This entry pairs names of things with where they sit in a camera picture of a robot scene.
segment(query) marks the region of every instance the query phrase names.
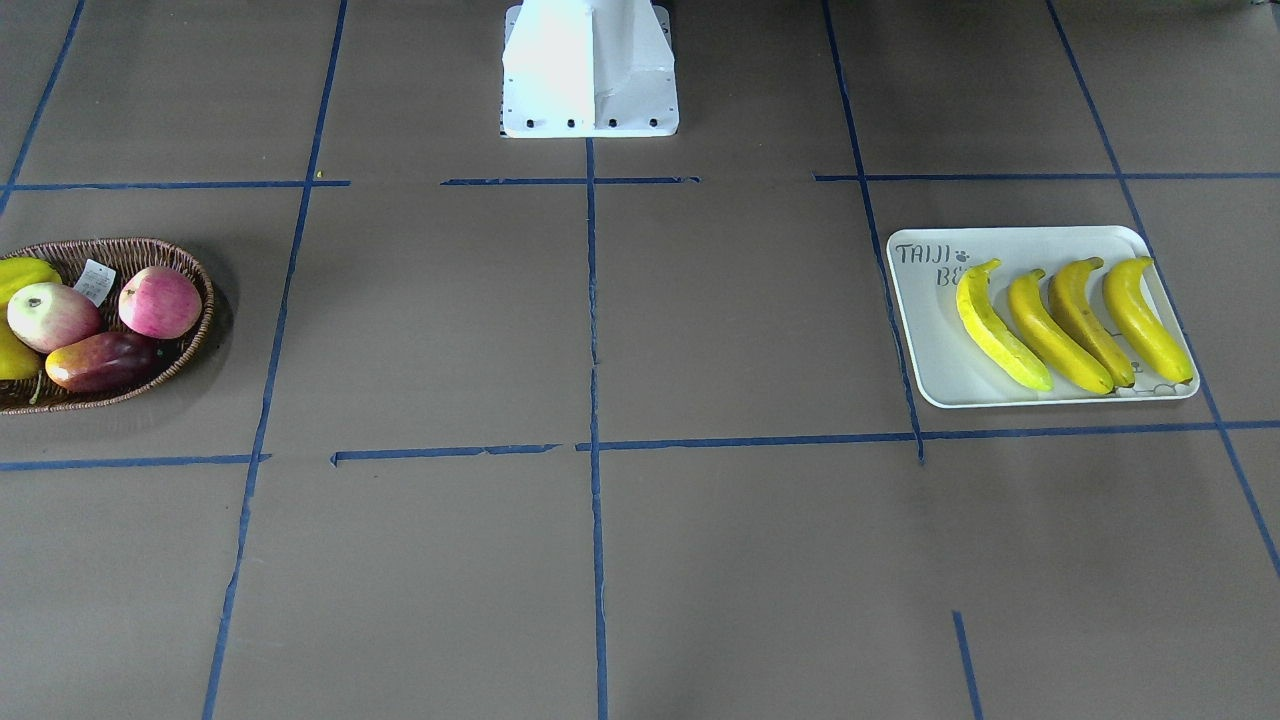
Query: white label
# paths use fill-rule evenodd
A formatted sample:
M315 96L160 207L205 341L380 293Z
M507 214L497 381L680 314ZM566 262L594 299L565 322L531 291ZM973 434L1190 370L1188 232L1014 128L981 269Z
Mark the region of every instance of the white label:
M101 263L84 260L84 272L81 273L81 279L76 281L76 291L101 307L113 284L115 284L115 270Z

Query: mango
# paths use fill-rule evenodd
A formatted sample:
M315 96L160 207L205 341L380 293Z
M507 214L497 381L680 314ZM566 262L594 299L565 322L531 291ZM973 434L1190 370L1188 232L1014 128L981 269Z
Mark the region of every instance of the mango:
M101 392L150 380L164 369L164 360L157 341L109 331L50 352L45 373L70 392Z
M40 373L40 354L27 347L0 318L0 380L26 380Z
M61 282L58 270L40 258L5 258L0 260L0 305L28 284Z

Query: yellow fruit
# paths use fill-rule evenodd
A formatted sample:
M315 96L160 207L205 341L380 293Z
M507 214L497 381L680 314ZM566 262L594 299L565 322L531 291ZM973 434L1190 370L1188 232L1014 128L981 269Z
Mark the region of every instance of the yellow fruit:
M1120 334L1151 369L1172 383L1189 383L1196 374L1190 356L1161 324L1142 295L1143 270L1155 263L1147 256L1121 260L1102 278L1102 300Z
M1037 268L1009 286L1009 314L1027 346L1082 389L1107 395L1115 389L1111 373L1059 327L1039 296L1044 270Z
M1009 332L1009 327L991 306L988 295L991 272L998 266L1000 259L993 258L982 265L969 268L960 275L960 282L956 283L956 310L960 313L960 322L987 357L1019 384L1039 392L1053 389L1053 375L1050 374L1048 366Z
M1059 325L1098 359L1111 373L1119 387L1133 387L1133 364L1102 322L1093 314L1085 297L1084 286L1089 273L1102 266L1102 258L1088 258L1068 263L1048 283L1048 314Z
M0 260L0 305L9 302L13 293L36 283L61 283L63 278L52 265L40 258L5 258Z
M0 318L0 380L26 380L40 373L44 361L9 329Z

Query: grid line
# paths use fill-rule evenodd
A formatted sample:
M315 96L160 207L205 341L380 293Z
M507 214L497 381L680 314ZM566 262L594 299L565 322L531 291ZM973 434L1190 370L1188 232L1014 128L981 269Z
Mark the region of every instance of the grid line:
M596 334L596 255L595 255L595 142L586 138L586 269L588 311L591 322L591 565L595 582L595 702L598 720L609 720L609 662L604 615L604 512L600 500L600 383L599 338Z
M242 190L274 187L349 187L351 181L155 181L155 182L47 182L5 186L13 192L56 192L67 190Z
M634 178L449 178L440 184L489 187L497 184L681 184L699 183L699 176L662 176Z
M257 429L253 434L253 450L250 454L248 471L244 478L244 498L241 502L239 532L236 541L236 565L232 570L230 582L227 583L227 592L223 597L223 611L218 621L218 639L214 644L214 657L209 667L209 685L205 689L205 706L202 720L212 720L214 706L218 700L218 685L221 680L223 660L227 656L227 638L230 632L232 612L236 607L236 591L239 585L241 566L244 560L244 543L248 537L248 525L252 516L253 492L257 486L257 473L262 462L262 445L266 439L266 427L271 415L271 396L275 391L275 374L280 365L280 350L284 345L285 322L289 314L289 290L293 286L293 273L297 270L298 252L302 247L302 236L306 231L307 211L311 206L311 190L315 186L316 163L320 156L320 141L324 137L325 117L329 111L329 96L333 92L333 78L338 68L338 51L342 47L342 31L347 18L347 0L340 0L338 5L338 18L333 32L333 45L329 51L329 67L325 73L324 91L320 96L320 108L316 111L315 133L311 138L311 156L307 160L307 176L302 186L302 200L298 204L298 219L293 231L293 245L289 249L288 269L284 274L284 287L280 292L280 309L275 322L275 337L271 341L271 355L268 361L266 382L262 389L262 410L259 416Z
M813 173L815 182L955 182L955 181L1206 181L1206 179L1280 179L1280 172L1222 173Z
M1066 28L1062 26L1062 20L1057 15L1053 0L1044 0L1044 6L1048 9L1050 18L1053 20L1053 28L1057 31L1059 40L1062 42L1062 50L1066 53L1066 59L1071 64L1071 72L1075 74L1075 81L1080 86L1080 94L1084 96L1084 101L1089 106L1089 114L1093 117L1093 122L1098 128L1098 137L1102 140L1102 145L1107 151L1107 158L1111 159L1111 167L1115 170L1116 182L1120 183L1120 191L1124 193L1125 202L1129 205L1129 211L1133 214L1134 229L1142 236L1143 242L1147 243L1149 255L1155 258L1156 254L1152 251L1151 238L1147 236L1146 225L1142 222L1142 214L1138 211L1138 204L1134 201L1133 193L1129 191L1129 182L1125 179L1124 170L1120 169L1120 160L1116 158L1115 149L1111 146L1111 140L1107 137L1106 127L1102 124L1102 114L1098 111L1098 106L1093 101L1093 94L1089 92L1089 86L1084 81L1084 72L1080 69L1080 63L1075 58L1075 51L1071 50L1071 41L1066 36ZM1164 272L1160 268L1158 260L1155 263L1155 269L1156 274L1160 275L1161 282L1164 282ZM1172 297L1169 299L1169 306L1174 313L1174 318L1178 320L1178 325L1183 327L1181 314L1178 311L1178 305L1174 302ZM1196 366L1199 369L1201 391L1204 393L1204 402L1208 405L1210 414L1213 416L1219 437L1222 441L1222 448L1226 451L1226 456L1231 462L1231 469L1235 471L1235 479L1240 486L1240 492L1244 495L1249 512L1253 515L1253 523L1257 525L1262 544L1266 547L1267 556L1271 560L1271 569L1275 571L1276 578L1280 578L1280 551L1276 550L1275 539L1272 539L1271 530L1267 528L1267 521L1262 516L1262 509L1258 506L1257 498L1253 495L1253 487L1249 484L1249 478L1244 471L1244 465L1240 462L1240 459L1235 452L1235 443L1231 442L1231 433L1222 421L1222 414L1217 407L1217 401L1213 398L1213 391L1210 388L1208 378L1204 377L1204 366L1197 356L1196 346L1190 337L1187 338L1187 348L1190 352L1192 359L1196 361Z
M270 454L262 454L262 460ZM244 465L248 455L174 455L160 457L97 457L83 460L18 460L0 462L0 473L27 470L97 470L104 468L165 468L174 465Z
M1242 420L1224 421L1228 429L1275 429L1280 428L1280 420ZM923 430L920 436L927 439L956 441L956 439L996 439L996 438L1038 438L1038 437L1068 437L1068 436L1116 436L1116 434L1152 434L1152 433L1196 433L1217 432L1219 425L1213 421L1199 423L1149 423L1125 425L1056 425L1041 428L983 428L970 430ZM671 448L716 448L716 447L778 447L778 446L805 446L805 445L868 445L881 442L911 442L915 433L910 432L883 432L883 433L840 433L815 436L741 436L741 437L701 437L701 438L660 438L660 439L622 439L598 441L595 447L600 452L618 451L649 451ZM522 454L535 455L550 450L564 447L568 443L550 445L508 445L489 447L422 447L422 448L385 448L385 450L340 450L330 456L330 462L361 461L361 460L410 460L430 457L457 457L479 455L508 455ZM590 452L591 442L573 443L576 452Z
M22 138L22 146L13 161L13 169L9 170L9 182L0 191L0 215L9 206L13 187L18 182L18 176L22 174L22 165L27 161L27 152L31 151L31 143L36 140L36 129L40 127L40 119L45 115L49 99L54 95L54 86L58 85L58 77L63 72L63 64L67 61L67 54L72 49L72 41L76 40L76 31L79 28L79 19L83 13L84 0L79 0L76 3L76 10L72 13L70 23L67 26L67 35L63 37L63 46L58 51L58 59L54 60L54 68L49 73L49 82L45 83L45 91L40 96L40 102L36 104L36 111L31 115L31 124L27 126L27 133Z
M964 665L964 680L969 688L969 706L973 707L973 720L983 720L982 698L978 696L978 676L973 671L973 655L969 652L969 634L964 629L964 615L951 611L951 621L956 628L956 644L960 646L960 664Z
M876 228L876 210L872 208L870 184L867 182L867 169L863 165L863 150L858 142L858 126L854 123L854 104L849 97L849 82L845 79L845 64L840 59L840 44L836 41L836 23L831 17L829 0L822 0L822 15L827 23L827 42L831 49L831 61L836 69L836 85L845 110L845 127L849 131L849 143L854 151L854 165L858 168L858 184L863 196L863 210L867 213L867 229L870 233L872 251L876 254L876 268L881 275L881 291L884 297L884 315L888 318L890 332L893 334L893 350L897 352L897 369L901 375L902 392L906 397L906 410L915 434L915 455L924 464L924 438L920 436L920 418L915 411L915 396L911 392L911 379L906 366L906 351L902 347L902 333L893 315L893 296L890 287L888 270L884 266L884 250L881 247L879 231Z

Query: red apple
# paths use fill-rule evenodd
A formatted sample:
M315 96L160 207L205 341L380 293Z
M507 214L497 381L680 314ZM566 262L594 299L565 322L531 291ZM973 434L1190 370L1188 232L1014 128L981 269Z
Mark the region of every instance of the red apple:
M187 275L152 265L129 278L120 288L120 322L131 331L160 340L172 340L189 331L204 302Z
M9 329L38 352L79 342L102 327L88 297L61 283L35 283L9 299Z

